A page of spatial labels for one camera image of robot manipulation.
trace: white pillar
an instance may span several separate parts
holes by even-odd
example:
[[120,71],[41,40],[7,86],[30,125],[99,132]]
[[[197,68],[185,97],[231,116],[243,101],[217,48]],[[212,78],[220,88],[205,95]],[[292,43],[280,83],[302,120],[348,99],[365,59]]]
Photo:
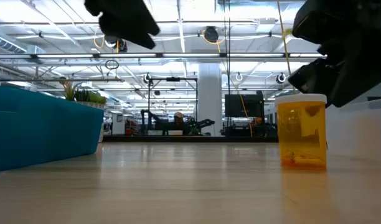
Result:
[[214,126],[202,129],[203,133],[221,137],[222,129],[222,81],[219,63],[199,64],[198,121],[211,119]]

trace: ceiling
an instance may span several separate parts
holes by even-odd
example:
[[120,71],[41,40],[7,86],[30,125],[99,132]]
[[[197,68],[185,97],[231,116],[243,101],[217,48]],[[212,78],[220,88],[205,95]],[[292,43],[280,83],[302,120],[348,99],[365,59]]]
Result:
[[[26,0],[0,0],[0,34],[20,46],[35,45],[46,54],[95,54],[115,53],[106,44],[102,48],[96,44],[103,43],[103,34],[97,24],[98,18],[93,17],[83,6],[83,0],[33,0],[35,9],[26,5]],[[262,53],[262,52],[284,52],[285,48],[281,38],[281,26],[279,22],[278,6],[276,1],[231,1],[230,12],[223,10],[223,1],[218,0],[144,0],[149,11],[158,23],[161,33],[153,37],[156,47],[152,50],[145,49],[128,42],[128,53]],[[281,15],[284,28],[291,29],[293,20],[298,9],[303,5],[302,1],[281,1]],[[183,38],[181,38],[180,27],[182,26]],[[215,26],[220,39],[225,37],[225,31],[229,31],[230,40],[221,44],[209,44],[203,36],[200,37],[206,26]],[[317,45],[296,39],[291,35],[286,36],[288,52],[291,53],[316,53]],[[11,54],[0,48],[0,54]],[[0,60],[4,69],[10,68],[9,73],[0,73],[0,78],[34,78],[40,73],[42,78],[106,78],[118,77],[124,82],[92,82],[87,88],[123,89],[123,88],[145,88],[143,82],[145,74],[153,78],[164,77],[188,77],[197,78],[199,64],[203,60],[176,60],[164,58],[121,58],[120,67],[109,71],[105,67],[105,60],[89,60],[70,58],[68,60],[50,59],[44,60],[43,64],[28,63],[25,60]],[[217,60],[222,69],[222,86],[227,83],[227,71],[223,60]],[[298,60],[290,62],[291,71],[297,70],[310,62],[310,60]],[[231,88],[233,85],[241,89],[245,88],[283,88],[288,83],[279,85],[276,77],[280,73],[288,74],[288,66],[285,60],[242,60],[237,59],[230,62]],[[58,83],[45,83],[38,85],[40,89],[61,89]],[[190,88],[186,82],[168,83],[161,82],[159,88]],[[48,93],[61,96],[61,91],[48,91]],[[243,94],[255,93],[242,90]],[[264,91],[266,98],[271,98],[282,91]],[[103,91],[110,96],[110,105],[116,103],[115,109],[127,108],[128,111],[137,113],[140,108],[147,106],[143,95],[147,91]],[[164,91],[155,98],[194,98],[195,91]],[[171,100],[172,105],[166,108],[184,108],[183,112],[191,113],[194,100]],[[167,109],[174,113],[177,109]]]

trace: wooden floor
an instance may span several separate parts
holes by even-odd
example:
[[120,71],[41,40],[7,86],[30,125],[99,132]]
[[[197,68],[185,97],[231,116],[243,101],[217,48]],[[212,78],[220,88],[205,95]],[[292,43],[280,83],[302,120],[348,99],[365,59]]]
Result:
[[0,224],[381,223],[381,162],[281,170],[277,144],[109,143],[0,172]]

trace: green plant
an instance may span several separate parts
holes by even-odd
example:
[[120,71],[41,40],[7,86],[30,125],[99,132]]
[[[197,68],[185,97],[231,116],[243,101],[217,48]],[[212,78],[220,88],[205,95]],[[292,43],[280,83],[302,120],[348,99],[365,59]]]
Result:
[[76,99],[76,101],[89,102],[90,93],[88,92],[88,90],[76,90],[76,93],[74,94],[74,98]]
[[90,95],[90,99],[88,102],[100,103],[103,105],[106,103],[106,97],[101,96],[99,93],[89,92],[89,95]]
[[66,100],[68,100],[68,101],[74,101],[74,99],[75,99],[75,90],[76,90],[76,88],[81,83],[74,84],[74,82],[66,81],[66,80],[59,81],[59,83],[65,89]]

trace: black monitor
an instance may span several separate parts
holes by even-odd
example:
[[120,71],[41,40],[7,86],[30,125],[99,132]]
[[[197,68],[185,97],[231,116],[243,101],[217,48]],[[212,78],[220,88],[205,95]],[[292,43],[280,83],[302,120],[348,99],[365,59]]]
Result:
[[[264,119],[264,96],[242,95],[248,117],[259,117]],[[240,95],[225,95],[225,116],[234,118],[245,118]]]

